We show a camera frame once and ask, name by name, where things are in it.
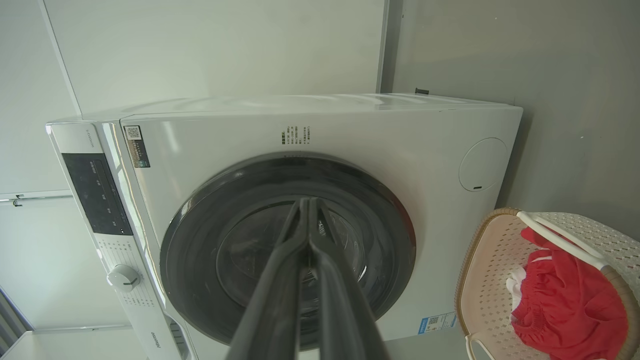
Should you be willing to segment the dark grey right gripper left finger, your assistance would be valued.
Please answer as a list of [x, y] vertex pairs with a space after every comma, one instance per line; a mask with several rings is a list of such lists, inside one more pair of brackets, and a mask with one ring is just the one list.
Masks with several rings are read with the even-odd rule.
[[227, 360], [296, 360], [301, 286], [309, 271], [309, 198], [286, 221], [231, 340]]

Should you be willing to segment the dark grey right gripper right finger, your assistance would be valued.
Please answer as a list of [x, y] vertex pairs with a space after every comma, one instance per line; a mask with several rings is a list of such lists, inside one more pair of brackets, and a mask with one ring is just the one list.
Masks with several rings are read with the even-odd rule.
[[311, 264], [318, 279], [319, 353], [322, 360], [388, 360], [375, 317], [348, 264], [322, 199], [309, 204]]

